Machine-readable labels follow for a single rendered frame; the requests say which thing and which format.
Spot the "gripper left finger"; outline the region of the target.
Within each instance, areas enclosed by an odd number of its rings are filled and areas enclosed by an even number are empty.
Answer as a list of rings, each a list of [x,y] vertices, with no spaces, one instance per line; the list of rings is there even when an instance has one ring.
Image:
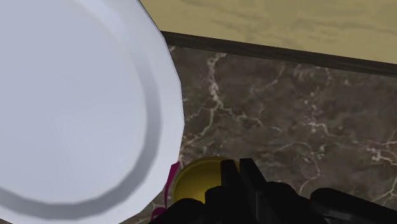
[[[226,173],[239,174],[237,162],[230,159],[198,159],[177,175],[172,196],[174,203],[153,212],[150,224],[228,224],[239,219],[235,190],[223,179]]]

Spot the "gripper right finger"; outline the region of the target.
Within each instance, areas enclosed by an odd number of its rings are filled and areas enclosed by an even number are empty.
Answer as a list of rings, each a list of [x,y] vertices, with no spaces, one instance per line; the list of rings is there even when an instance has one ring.
[[[397,224],[397,211],[348,193],[318,188],[307,199],[268,182],[251,158],[240,160],[240,176],[258,224]]]

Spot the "yellow round bowl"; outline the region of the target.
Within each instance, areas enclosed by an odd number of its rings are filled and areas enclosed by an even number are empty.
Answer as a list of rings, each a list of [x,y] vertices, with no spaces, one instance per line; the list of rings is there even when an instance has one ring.
[[[221,162],[225,157],[203,157],[186,165],[175,178],[172,189],[173,203],[182,199],[194,199],[203,204],[231,204],[241,202],[234,193],[221,187]]]

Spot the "magenta thin curved object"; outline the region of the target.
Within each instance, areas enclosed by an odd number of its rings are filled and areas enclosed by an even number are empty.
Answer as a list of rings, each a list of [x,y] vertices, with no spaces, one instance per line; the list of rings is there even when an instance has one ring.
[[[158,207],[153,210],[151,214],[151,219],[150,221],[153,221],[157,216],[161,215],[164,211],[167,210],[167,201],[168,201],[168,194],[169,194],[169,188],[172,183],[172,180],[174,179],[178,169],[180,166],[180,162],[177,161],[176,163],[172,164],[169,170],[169,174],[167,177],[167,182],[164,186],[164,206],[163,207]]]

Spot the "white round plate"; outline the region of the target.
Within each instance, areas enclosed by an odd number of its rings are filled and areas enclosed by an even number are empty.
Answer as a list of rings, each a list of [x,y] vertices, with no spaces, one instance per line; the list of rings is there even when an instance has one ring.
[[[0,219],[120,224],[162,191],[183,128],[139,0],[0,0]]]

